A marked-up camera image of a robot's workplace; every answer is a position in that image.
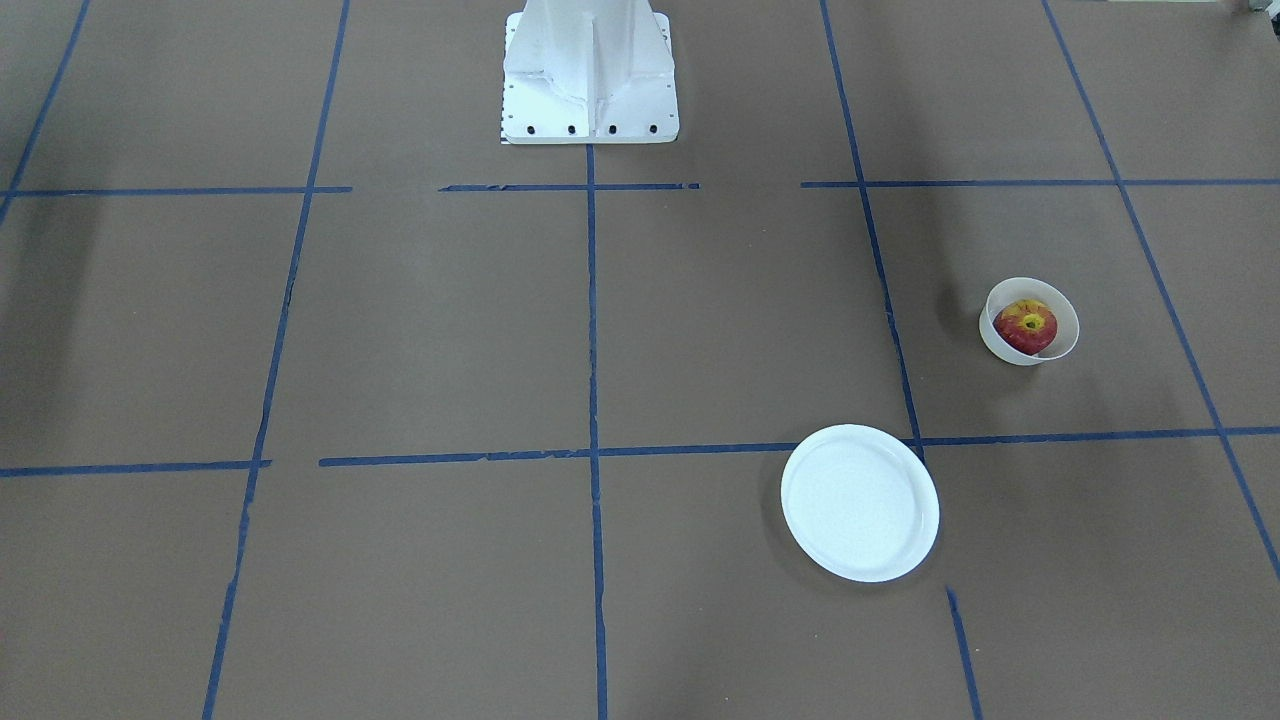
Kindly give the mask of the torn blue tape strip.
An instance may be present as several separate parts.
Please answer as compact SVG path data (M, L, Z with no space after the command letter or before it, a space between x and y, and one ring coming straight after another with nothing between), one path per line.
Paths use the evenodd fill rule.
M969 701L972 717L982 720L984 717L984 711L982 707L980 691L977 683L977 675L973 666L972 647L968 639L963 611L960 609L957 594L951 585L945 587L945 593L948 602L948 611L954 626L957 653L963 667L963 676L965 682L966 697Z

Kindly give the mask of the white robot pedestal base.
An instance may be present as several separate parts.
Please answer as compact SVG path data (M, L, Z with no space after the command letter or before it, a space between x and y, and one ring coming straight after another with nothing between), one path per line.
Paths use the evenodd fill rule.
M504 26L500 140L671 143L681 129L669 18L648 1L527 1Z

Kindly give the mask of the white round plate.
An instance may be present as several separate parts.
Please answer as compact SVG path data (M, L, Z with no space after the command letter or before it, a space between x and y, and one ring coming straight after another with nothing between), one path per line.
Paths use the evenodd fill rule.
M846 582L909 575L940 533L940 497L925 464L873 427L827 427L803 439L783 466L780 506L800 550Z

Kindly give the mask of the red yellow apple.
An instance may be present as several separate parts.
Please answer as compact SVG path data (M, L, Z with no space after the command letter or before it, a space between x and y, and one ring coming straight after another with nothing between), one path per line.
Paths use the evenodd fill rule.
M993 320L997 336L1011 348L1036 356L1055 342L1059 319L1038 299L1020 299L1004 307Z

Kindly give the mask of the white round bowl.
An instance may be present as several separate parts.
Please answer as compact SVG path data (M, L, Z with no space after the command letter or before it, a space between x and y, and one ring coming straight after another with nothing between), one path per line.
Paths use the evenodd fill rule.
M998 313L1020 299L1038 299L1047 304L1059 319L1059 333L1055 342L1036 356L1027 356L1011 348L993 328L993 320ZM1070 354L1078 342L1080 323L1075 307L1059 290L1043 281L1014 277L998 282L989 291L979 315L979 332L986 347L996 357L1018 366L1034 366Z

